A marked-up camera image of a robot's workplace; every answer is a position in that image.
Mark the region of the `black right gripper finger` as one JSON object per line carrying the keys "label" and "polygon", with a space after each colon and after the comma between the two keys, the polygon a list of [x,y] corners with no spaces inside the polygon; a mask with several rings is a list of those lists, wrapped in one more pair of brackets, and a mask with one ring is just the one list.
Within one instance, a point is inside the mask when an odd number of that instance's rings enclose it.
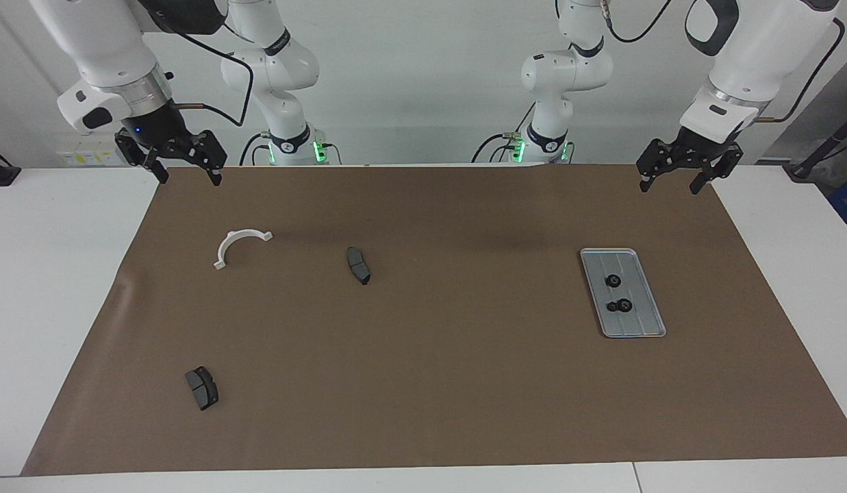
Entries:
{"label": "black right gripper finger", "polygon": [[227,159],[228,155],[213,131],[203,130],[188,138],[186,162],[203,169],[216,187],[222,184],[222,170]]}
{"label": "black right gripper finger", "polygon": [[158,149],[142,150],[129,132],[116,132],[114,144],[130,166],[139,166],[150,172],[160,184],[166,184],[168,171],[158,155]]}

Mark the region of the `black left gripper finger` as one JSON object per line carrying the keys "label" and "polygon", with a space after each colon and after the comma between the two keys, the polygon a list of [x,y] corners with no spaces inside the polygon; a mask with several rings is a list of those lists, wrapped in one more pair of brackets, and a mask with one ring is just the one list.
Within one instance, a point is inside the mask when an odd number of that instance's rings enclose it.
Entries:
{"label": "black left gripper finger", "polygon": [[672,162],[672,144],[653,138],[636,160],[640,174],[639,187],[645,193],[654,184],[655,179],[674,170]]}
{"label": "black left gripper finger", "polygon": [[696,165],[699,172],[690,182],[690,193],[699,194],[709,182],[729,177],[743,154],[739,144],[730,144],[717,158],[699,156],[692,158],[691,163]]}

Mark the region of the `silver metal tray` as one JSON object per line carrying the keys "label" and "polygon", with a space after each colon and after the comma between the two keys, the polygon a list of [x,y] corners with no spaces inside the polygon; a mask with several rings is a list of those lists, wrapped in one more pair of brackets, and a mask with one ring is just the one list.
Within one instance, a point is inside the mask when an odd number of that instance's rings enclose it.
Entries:
{"label": "silver metal tray", "polygon": [[[653,291],[646,278],[638,253],[633,249],[581,249],[583,272],[590,291],[601,333],[608,339],[662,338],[666,325],[662,321]],[[617,288],[605,285],[605,277],[620,275]],[[632,312],[608,312],[607,303],[629,299]]]}

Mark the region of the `black pole stand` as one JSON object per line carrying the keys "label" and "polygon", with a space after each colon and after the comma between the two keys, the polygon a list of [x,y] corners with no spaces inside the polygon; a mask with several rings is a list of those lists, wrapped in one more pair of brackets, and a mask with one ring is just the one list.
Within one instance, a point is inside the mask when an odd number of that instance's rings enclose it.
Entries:
{"label": "black pole stand", "polygon": [[786,168],[789,178],[795,182],[804,182],[811,174],[815,165],[836,153],[836,148],[847,138],[847,121],[837,128],[817,149],[813,150],[805,159]]}

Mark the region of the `long grey brake pad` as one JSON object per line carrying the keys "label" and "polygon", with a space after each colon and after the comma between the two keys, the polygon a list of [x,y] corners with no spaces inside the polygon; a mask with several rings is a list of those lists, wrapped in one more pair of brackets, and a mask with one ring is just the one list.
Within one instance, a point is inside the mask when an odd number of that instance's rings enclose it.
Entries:
{"label": "long grey brake pad", "polygon": [[346,251],[346,259],[349,272],[351,272],[355,280],[359,281],[362,285],[368,285],[370,283],[371,272],[362,251],[357,249],[357,247],[350,246]]}

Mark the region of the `short grey brake pad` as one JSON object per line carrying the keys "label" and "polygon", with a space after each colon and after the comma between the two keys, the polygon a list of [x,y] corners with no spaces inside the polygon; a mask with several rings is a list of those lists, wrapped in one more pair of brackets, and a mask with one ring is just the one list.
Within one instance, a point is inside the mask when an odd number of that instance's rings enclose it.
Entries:
{"label": "short grey brake pad", "polygon": [[196,405],[201,411],[206,411],[219,401],[218,387],[211,372],[205,367],[197,367],[184,375]]}

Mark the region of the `brown table mat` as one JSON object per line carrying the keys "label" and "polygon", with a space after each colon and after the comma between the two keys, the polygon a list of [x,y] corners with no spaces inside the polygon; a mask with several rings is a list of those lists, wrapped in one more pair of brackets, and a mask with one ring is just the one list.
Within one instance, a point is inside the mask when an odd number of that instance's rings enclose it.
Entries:
{"label": "brown table mat", "polygon": [[[618,165],[223,177],[157,188],[23,475],[847,456],[846,416],[692,171],[647,193]],[[242,229],[273,238],[216,270]],[[664,337],[601,333],[581,249],[636,250]]]}

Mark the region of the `white wall socket box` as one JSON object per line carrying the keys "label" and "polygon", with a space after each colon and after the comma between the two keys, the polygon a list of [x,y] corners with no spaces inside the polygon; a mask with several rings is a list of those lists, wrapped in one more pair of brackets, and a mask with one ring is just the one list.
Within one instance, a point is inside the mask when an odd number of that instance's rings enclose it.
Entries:
{"label": "white wall socket box", "polygon": [[93,166],[94,168],[114,168],[128,166],[114,143],[111,132],[94,134],[57,134],[55,153],[66,166]]}

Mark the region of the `white curved plastic bracket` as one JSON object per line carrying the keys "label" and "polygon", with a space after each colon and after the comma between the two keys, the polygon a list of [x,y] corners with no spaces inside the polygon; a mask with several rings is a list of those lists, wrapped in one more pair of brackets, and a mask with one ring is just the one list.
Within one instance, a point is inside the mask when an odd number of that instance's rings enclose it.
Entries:
{"label": "white curved plastic bracket", "polygon": [[271,231],[260,231],[257,229],[242,229],[237,231],[229,231],[226,236],[220,241],[220,244],[216,251],[216,262],[214,262],[213,267],[216,270],[221,270],[227,265],[227,255],[229,247],[232,246],[236,241],[241,240],[242,238],[258,238],[258,240],[268,242],[272,240],[273,233]]}

